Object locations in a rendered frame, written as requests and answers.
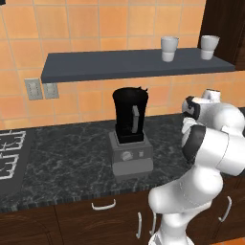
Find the dark wood cupboard door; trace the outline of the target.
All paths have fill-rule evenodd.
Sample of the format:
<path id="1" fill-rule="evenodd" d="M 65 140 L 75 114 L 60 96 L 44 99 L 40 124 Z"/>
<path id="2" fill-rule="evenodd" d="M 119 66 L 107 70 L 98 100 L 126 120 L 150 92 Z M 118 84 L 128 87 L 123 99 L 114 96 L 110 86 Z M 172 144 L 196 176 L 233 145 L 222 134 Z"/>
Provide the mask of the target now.
<path id="1" fill-rule="evenodd" d="M 144 221 L 141 238 L 136 237 L 136 222 L 119 224 L 94 222 L 83 224 L 60 225 L 64 245 L 144 245 Z"/>
<path id="2" fill-rule="evenodd" d="M 64 245 L 55 208 L 0 213 L 0 245 Z"/>
<path id="3" fill-rule="evenodd" d="M 218 217 L 222 217 L 228 207 L 227 196 L 233 200 L 232 208 L 226 220 L 220 222 Z M 209 209 L 190 221 L 187 235 L 195 245 L 211 245 L 245 236 L 245 176 L 224 178 L 223 190 Z"/>

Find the dark wood tall cabinet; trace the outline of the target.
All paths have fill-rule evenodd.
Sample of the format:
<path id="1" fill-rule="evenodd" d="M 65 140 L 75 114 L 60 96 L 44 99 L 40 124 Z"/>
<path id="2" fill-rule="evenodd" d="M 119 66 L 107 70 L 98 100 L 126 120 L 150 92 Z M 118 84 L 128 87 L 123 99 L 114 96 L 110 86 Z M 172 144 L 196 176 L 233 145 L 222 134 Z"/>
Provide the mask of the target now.
<path id="1" fill-rule="evenodd" d="M 214 55 L 245 71 L 245 0 L 207 0 L 202 35 L 218 36 Z"/>

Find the grey wall socket plate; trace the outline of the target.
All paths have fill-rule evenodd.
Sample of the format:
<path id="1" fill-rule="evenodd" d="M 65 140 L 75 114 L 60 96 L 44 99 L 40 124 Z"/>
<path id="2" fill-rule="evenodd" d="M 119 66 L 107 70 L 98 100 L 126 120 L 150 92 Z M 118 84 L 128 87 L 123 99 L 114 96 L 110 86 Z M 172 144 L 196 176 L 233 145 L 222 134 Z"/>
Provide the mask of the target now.
<path id="1" fill-rule="evenodd" d="M 29 100 L 42 100 L 39 78 L 25 78 L 24 81 Z"/>
<path id="2" fill-rule="evenodd" d="M 44 94 L 46 99 L 58 99 L 59 94 L 56 83 L 44 83 L 43 84 Z"/>

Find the black and grey blender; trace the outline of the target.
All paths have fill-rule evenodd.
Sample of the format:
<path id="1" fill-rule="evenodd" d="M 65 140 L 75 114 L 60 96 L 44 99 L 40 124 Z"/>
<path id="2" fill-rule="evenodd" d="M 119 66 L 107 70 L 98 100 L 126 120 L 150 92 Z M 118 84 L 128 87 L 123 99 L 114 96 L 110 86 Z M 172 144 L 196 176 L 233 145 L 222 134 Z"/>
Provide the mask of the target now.
<path id="1" fill-rule="evenodd" d="M 108 133 L 112 170 L 116 178 L 143 176 L 153 170 L 153 147 L 144 132 L 147 90 L 124 87 L 113 92 L 116 125 Z"/>

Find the dark wood drawer front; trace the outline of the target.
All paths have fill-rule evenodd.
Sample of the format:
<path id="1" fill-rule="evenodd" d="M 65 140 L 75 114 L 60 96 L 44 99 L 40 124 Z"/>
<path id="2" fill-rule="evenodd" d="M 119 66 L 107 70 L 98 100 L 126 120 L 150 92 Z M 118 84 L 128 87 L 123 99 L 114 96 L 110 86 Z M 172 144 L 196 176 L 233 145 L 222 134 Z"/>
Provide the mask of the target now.
<path id="1" fill-rule="evenodd" d="M 56 205 L 56 214 L 60 225 L 83 224 L 86 226 L 94 222 L 100 222 L 102 224 L 136 222 L 138 220 L 138 212 L 141 214 L 145 213 L 147 207 L 147 195 L 148 191 L 145 190 L 60 204 Z M 110 205 L 113 203 L 113 199 L 116 199 L 117 201 L 117 204 L 113 209 L 94 211 L 91 207 L 92 202 L 95 206 Z"/>

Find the grey hob with white grates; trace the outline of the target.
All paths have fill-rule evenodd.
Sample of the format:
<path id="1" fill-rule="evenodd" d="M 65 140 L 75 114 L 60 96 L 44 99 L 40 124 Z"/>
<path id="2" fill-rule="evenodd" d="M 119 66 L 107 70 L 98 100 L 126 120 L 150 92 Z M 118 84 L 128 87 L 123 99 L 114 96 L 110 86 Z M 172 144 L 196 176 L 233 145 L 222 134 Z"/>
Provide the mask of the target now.
<path id="1" fill-rule="evenodd" d="M 20 191 L 33 135 L 33 128 L 0 131 L 0 195 Z"/>

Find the dark grey wall shelf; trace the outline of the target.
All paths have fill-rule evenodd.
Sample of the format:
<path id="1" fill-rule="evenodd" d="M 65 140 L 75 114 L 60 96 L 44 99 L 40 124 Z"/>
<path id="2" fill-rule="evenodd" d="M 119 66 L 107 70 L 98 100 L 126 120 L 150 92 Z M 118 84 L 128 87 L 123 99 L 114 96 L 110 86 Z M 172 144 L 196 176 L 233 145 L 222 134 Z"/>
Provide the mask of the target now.
<path id="1" fill-rule="evenodd" d="M 160 49 L 48 54 L 42 83 L 117 78 L 149 78 L 233 72 L 234 66 L 214 56 L 203 60 L 197 48 L 178 49 L 171 62 Z"/>

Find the white cup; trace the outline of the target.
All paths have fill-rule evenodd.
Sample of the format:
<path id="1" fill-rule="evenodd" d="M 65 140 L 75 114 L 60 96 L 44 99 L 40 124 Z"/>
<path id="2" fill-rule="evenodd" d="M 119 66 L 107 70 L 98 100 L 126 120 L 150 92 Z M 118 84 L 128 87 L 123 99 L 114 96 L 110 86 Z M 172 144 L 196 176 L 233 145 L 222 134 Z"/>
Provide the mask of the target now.
<path id="1" fill-rule="evenodd" d="M 175 36 L 163 36 L 161 38 L 162 60 L 171 62 L 174 59 L 178 47 L 179 38 Z"/>
<path id="2" fill-rule="evenodd" d="M 219 42 L 219 37 L 215 35 L 203 35 L 201 37 L 201 58 L 211 60 L 214 50 Z"/>

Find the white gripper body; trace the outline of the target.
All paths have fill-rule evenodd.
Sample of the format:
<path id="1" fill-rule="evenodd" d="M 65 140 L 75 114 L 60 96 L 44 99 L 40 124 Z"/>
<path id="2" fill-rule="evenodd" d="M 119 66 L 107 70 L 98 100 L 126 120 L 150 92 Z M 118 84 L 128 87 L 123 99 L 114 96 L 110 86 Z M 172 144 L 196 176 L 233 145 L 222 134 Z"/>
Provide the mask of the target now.
<path id="1" fill-rule="evenodd" d="M 183 119 L 182 133 L 185 133 L 193 124 L 193 118 L 185 117 Z"/>

